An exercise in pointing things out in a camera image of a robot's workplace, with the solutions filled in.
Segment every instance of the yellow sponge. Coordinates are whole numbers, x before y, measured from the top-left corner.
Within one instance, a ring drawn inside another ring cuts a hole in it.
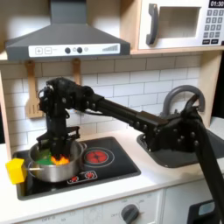
[[[25,182],[27,170],[24,166],[25,161],[21,158],[13,158],[6,164],[6,169],[13,185]]]

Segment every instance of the backsplash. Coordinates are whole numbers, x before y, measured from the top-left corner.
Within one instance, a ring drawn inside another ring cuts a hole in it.
[[[82,85],[87,85],[107,99],[130,107],[159,115],[170,90],[180,85],[198,85],[200,53],[166,55],[137,55],[128,57],[89,58],[81,62]],[[74,80],[71,61],[65,59],[37,60],[35,73],[37,88],[46,81],[64,76]],[[21,62],[0,62],[3,91],[7,108],[10,145],[12,151],[26,150],[35,144],[36,137],[46,131],[45,118],[28,119],[25,104],[29,88],[25,66]],[[182,109],[189,94],[178,95],[172,106]],[[80,133],[125,130],[128,125],[112,117],[83,115],[70,111],[67,126],[80,125]]]

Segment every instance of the microwave keypad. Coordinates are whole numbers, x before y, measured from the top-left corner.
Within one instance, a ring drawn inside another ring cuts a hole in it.
[[[221,27],[224,10],[208,10],[206,13],[206,25],[203,35],[203,45],[217,45],[221,36]]]

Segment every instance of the faucet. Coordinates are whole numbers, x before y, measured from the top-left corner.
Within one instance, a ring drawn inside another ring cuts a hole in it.
[[[182,92],[191,92],[199,96],[199,111],[204,112],[206,107],[206,100],[203,93],[196,87],[184,85],[175,87],[164,99],[163,112],[161,113],[162,117],[168,116],[170,114],[170,106],[172,99],[175,95]]]

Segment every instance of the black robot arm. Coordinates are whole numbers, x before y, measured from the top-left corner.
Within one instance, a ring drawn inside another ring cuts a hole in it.
[[[47,123],[47,132],[38,138],[40,148],[44,147],[42,140],[47,139],[47,147],[50,147],[57,159],[61,155],[69,157],[70,144],[79,137],[79,132],[76,127],[67,128],[66,119],[69,114],[66,109],[84,113],[92,110],[101,112],[98,116],[112,116],[143,132],[147,151],[171,149],[196,152],[220,219],[224,223],[224,181],[198,108],[193,106],[199,98],[197,95],[187,102],[180,114],[161,118],[108,101],[95,94],[91,87],[82,87],[64,78],[49,80],[46,84],[39,93],[39,107],[45,112]]]

